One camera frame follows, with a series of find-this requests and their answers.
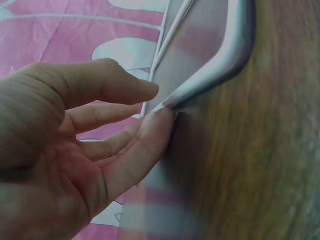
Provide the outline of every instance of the pink fabric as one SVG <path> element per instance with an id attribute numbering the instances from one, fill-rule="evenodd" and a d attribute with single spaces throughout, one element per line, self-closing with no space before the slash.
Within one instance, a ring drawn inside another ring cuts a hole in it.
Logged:
<path id="1" fill-rule="evenodd" d="M 160 12 L 130 10 L 115 7 L 108 0 L 17 0 L 8 6 L 15 15 L 72 14 L 100 16 L 147 23 L 160 26 Z"/>
<path id="2" fill-rule="evenodd" d="M 99 45 L 117 38 L 158 41 L 158 30 L 92 16 L 155 26 L 159 26 L 163 18 L 159 12 L 115 7 L 108 0 L 0 0 L 0 77 L 34 62 L 89 61 Z M 100 140 L 136 121 L 128 118 L 77 137 Z M 124 196 L 116 202 L 123 205 Z M 115 226 L 89 224 L 74 240 L 116 240 L 117 234 Z"/>

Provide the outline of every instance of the hand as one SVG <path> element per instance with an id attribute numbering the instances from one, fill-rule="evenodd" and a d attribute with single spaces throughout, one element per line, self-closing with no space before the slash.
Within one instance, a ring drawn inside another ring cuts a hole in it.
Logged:
<path id="1" fill-rule="evenodd" d="M 100 142 L 76 134 L 128 118 L 157 92 L 110 59 L 36 63 L 2 79 L 0 239 L 70 240 L 138 184 L 166 149 L 170 110 Z"/>

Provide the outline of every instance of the wood grain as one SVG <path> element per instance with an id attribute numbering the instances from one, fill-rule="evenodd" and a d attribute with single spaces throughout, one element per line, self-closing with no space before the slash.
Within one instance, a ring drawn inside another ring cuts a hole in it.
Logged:
<path id="1" fill-rule="evenodd" d="M 208 240 L 320 239 L 320 0 L 256 1 L 245 69 L 181 110 L 169 147 Z"/>

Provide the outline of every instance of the finger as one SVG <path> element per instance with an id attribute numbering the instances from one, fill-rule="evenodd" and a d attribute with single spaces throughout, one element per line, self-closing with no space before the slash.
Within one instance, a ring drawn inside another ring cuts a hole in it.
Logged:
<path id="1" fill-rule="evenodd" d="M 95 162 L 118 154 L 138 133 L 141 123 L 142 121 L 139 120 L 129 128 L 102 141 L 81 142 L 80 148 L 83 155 Z"/>
<path id="2" fill-rule="evenodd" d="M 106 167 L 100 164 L 109 201 L 138 184 L 148 174 L 167 148 L 173 123 L 174 114 L 169 109 L 147 115 L 139 132 L 120 152 L 117 160 Z"/>
<path id="3" fill-rule="evenodd" d="M 69 109 L 66 114 L 70 117 L 75 132 L 78 134 L 122 121 L 136 114 L 139 110 L 138 105 L 98 103 Z"/>
<path id="4" fill-rule="evenodd" d="M 133 105 L 153 99 L 159 87 L 127 73 L 112 59 L 82 63 L 35 63 L 20 70 L 38 80 L 62 99 L 65 108 L 94 100 Z"/>

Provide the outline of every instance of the pink bedsheet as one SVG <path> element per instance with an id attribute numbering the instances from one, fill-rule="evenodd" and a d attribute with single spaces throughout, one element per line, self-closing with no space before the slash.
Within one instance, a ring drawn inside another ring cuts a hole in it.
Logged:
<path id="1" fill-rule="evenodd" d="M 0 0 L 0 76 L 33 62 L 70 63 L 113 58 L 147 80 L 166 0 Z M 78 135 L 100 140 L 134 117 Z M 124 197 L 74 240 L 116 240 Z"/>

